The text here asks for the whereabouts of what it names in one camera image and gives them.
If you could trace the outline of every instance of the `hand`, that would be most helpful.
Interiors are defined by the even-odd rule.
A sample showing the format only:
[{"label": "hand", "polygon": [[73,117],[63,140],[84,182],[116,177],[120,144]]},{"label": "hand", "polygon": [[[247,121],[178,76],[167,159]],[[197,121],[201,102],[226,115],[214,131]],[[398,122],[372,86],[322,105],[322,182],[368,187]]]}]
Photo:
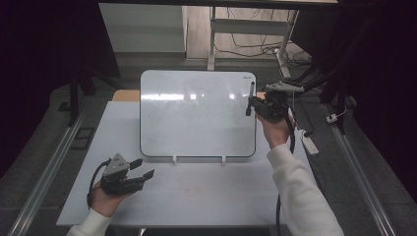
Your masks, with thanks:
[{"label": "hand", "polygon": [[122,203],[127,197],[133,195],[134,193],[122,195],[122,196],[110,196],[107,195],[101,188],[100,182],[95,183],[92,191],[92,204],[91,207],[97,211],[99,214],[111,217],[116,209],[119,207],[119,204]]},{"label": "hand", "polygon": [[264,135],[265,138],[267,138],[270,148],[275,148],[276,146],[286,144],[289,137],[289,129],[284,119],[279,122],[272,123],[264,119],[264,117],[259,114],[256,114],[256,117],[264,126]]}]

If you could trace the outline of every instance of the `black cable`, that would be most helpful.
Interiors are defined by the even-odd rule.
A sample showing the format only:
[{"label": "black cable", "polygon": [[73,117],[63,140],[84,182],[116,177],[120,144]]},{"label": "black cable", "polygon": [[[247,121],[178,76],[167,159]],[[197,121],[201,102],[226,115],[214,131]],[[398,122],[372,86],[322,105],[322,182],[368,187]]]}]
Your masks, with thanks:
[{"label": "black cable", "polygon": [[[290,85],[295,86],[295,87],[304,87],[306,85],[306,84],[295,83],[294,81],[296,81],[296,80],[294,80],[294,81],[287,80],[283,77],[281,70],[278,70],[278,72],[279,72],[279,75],[281,76],[282,80],[285,81],[286,84],[290,84]],[[309,83],[317,81],[318,77],[319,77],[319,75],[316,75],[314,78],[312,78],[309,81]]]},{"label": "black cable", "polygon": [[288,52],[285,51],[285,56],[287,57],[287,60],[292,62],[292,63],[299,63],[299,64],[301,64],[301,63],[311,63],[311,59],[309,59],[309,60],[295,60],[294,56],[296,54],[299,54],[300,52],[304,52],[304,51],[299,51],[299,52],[294,53],[292,55],[292,59],[290,59],[289,56],[288,56]]},{"label": "black cable", "polygon": [[[274,9],[272,9],[272,14],[270,15],[270,21],[272,20],[272,17],[273,17],[273,13],[274,13]],[[234,13],[232,12],[232,10],[228,7],[227,8],[227,19],[230,19],[230,13],[233,15],[233,18],[234,19],[236,19],[236,16],[234,15]],[[264,38],[264,40],[263,40],[263,42],[262,42],[262,44],[258,44],[258,45],[239,45],[239,44],[237,44],[237,42],[236,42],[236,40],[235,40],[235,38],[234,38],[234,33],[231,33],[231,35],[232,35],[232,40],[233,40],[233,43],[235,44],[235,46],[237,46],[237,47],[259,47],[260,46],[260,48],[261,48],[261,50],[262,50],[262,47],[263,46],[271,46],[271,45],[276,45],[276,44],[280,44],[280,43],[282,43],[282,42],[274,42],[274,43],[267,43],[267,44],[265,44],[265,41],[266,41],[266,39],[267,39],[267,36],[265,36],[265,38]]]},{"label": "black cable", "polygon": [[311,73],[313,73],[314,71],[316,71],[316,66],[315,65],[311,65],[309,67],[309,69],[307,69],[301,76],[299,76],[297,79],[294,80],[294,82],[296,83],[301,83],[304,79],[307,78],[308,75],[310,75]]},{"label": "black cable", "polygon": [[97,176],[98,171],[100,171],[101,167],[107,166],[110,163],[110,161],[111,161],[111,159],[108,159],[108,160],[102,162],[100,165],[98,165],[98,167],[94,171],[94,174],[92,175],[91,182],[89,182],[89,193],[87,194],[87,205],[89,206],[89,208],[91,207],[91,204],[92,204],[92,196],[91,196],[92,191],[97,189],[97,188],[95,188],[95,189],[92,188],[92,186],[94,185],[95,177]]},{"label": "black cable", "polygon": [[306,60],[306,59],[303,59],[303,60],[296,60],[296,59],[295,59],[295,56],[296,56],[296,55],[301,54],[301,53],[303,53],[303,52],[306,52],[306,51],[302,50],[302,51],[299,51],[299,52],[294,53],[294,54],[292,55],[292,61],[294,61],[294,62],[311,62],[311,61],[312,61],[311,57],[310,57],[309,59],[307,59],[307,60]]},{"label": "black cable", "polygon": [[307,65],[312,65],[312,62],[310,60],[298,60],[298,61],[293,61],[289,58],[288,56],[288,52],[285,51],[285,57],[286,57],[286,61],[288,62],[288,64],[290,64],[293,67],[300,67],[300,66],[307,66]]},{"label": "black cable", "polygon": [[262,10],[261,8],[258,8],[257,10],[255,10],[255,12],[252,13],[252,17],[250,19],[257,17],[260,14],[261,10]]},{"label": "black cable", "polygon": [[279,220],[279,213],[281,212],[281,199],[278,194],[278,200],[276,202],[275,221],[276,221],[276,235],[281,236],[281,223]]},{"label": "black cable", "polygon": [[288,125],[288,129],[289,129],[289,138],[290,138],[290,146],[289,149],[291,150],[291,153],[294,153],[294,147],[295,147],[295,135],[294,135],[294,126],[292,125],[289,116],[284,116],[285,122]]},{"label": "black cable", "polygon": [[238,55],[238,56],[244,56],[244,57],[257,57],[257,56],[265,55],[264,52],[259,53],[259,54],[254,54],[254,55],[245,55],[245,54],[240,54],[240,53],[237,53],[237,52],[234,52],[234,51],[220,50],[215,45],[214,45],[214,48],[219,52],[231,53],[231,54],[235,54],[235,55]]}]

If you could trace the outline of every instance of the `white wall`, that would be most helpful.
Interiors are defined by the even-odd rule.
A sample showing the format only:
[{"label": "white wall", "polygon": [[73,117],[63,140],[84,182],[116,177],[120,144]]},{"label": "white wall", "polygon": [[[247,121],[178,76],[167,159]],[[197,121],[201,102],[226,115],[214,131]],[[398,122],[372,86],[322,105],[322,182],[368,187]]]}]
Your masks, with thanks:
[{"label": "white wall", "polygon": [[185,52],[183,7],[99,4],[114,52]]}]

